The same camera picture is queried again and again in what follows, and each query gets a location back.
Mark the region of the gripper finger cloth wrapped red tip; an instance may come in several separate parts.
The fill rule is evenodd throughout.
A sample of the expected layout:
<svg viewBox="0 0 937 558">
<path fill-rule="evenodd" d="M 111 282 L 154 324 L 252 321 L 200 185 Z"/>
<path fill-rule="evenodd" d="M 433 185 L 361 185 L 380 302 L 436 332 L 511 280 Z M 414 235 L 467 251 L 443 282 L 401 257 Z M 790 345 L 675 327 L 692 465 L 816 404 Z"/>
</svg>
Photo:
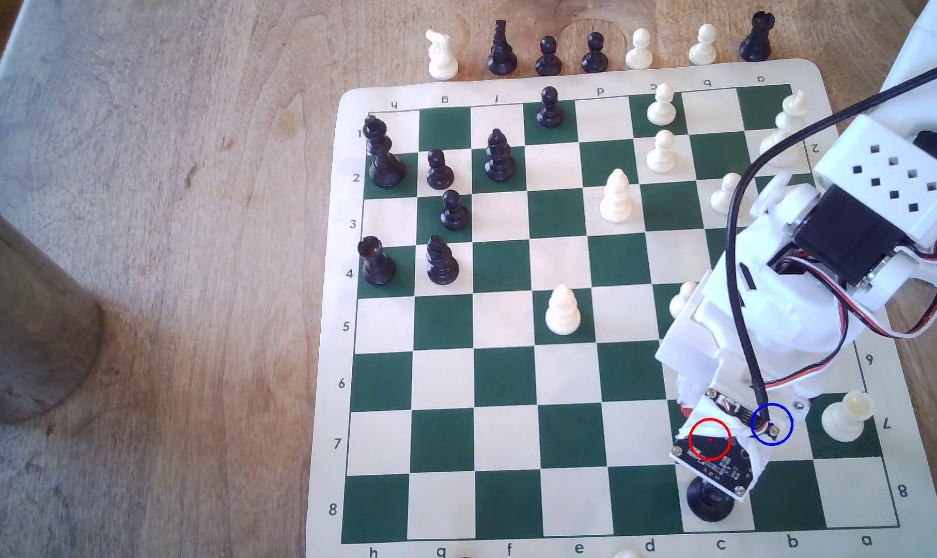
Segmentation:
<svg viewBox="0 0 937 558">
<path fill-rule="evenodd" d="M 773 456 L 775 447 L 772 446 L 749 446 L 745 448 L 748 453 L 748 460 L 751 469 L 751 482 L 748 490 L 757 488 L 760 476 L 764 473 L 770 458 Z"/>
<path fill-rule="evenodd" d="M 690 378 L 676 379 L 677 401 L 684 415 L 690 415 L 698 401 L 705 395 L 706 385 Z"/>
</svg>

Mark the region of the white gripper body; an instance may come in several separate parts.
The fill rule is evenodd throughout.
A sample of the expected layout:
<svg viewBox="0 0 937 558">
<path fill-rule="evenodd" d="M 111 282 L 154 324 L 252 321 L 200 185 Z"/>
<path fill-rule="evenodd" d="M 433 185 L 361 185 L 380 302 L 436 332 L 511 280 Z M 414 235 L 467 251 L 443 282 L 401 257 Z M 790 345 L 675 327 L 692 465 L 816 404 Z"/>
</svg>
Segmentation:
<svg viewBox="0 0 937 558">
<path fill-rule="evenodd" d="M 745 255 L 738 255 L 738 303 L 768 398 L 813 400 L 831 391 L 829 374 L 837 358 L 865 326 L 816 274 L 787 260 L 789 256 L 809 262 L 838 286 L 847 285 L 820 257 L 787 246 L 770 266 L 751 265 Z M 728 303 L 725 258 L 703 282 L 692 288 L 685 284 L 673 301 L 676 321 L 662 341 L 658 360 L 672 368 L 676 378 L 704 382 L 706 390 L 717 381 L 760 405 Z"/>
</svg>

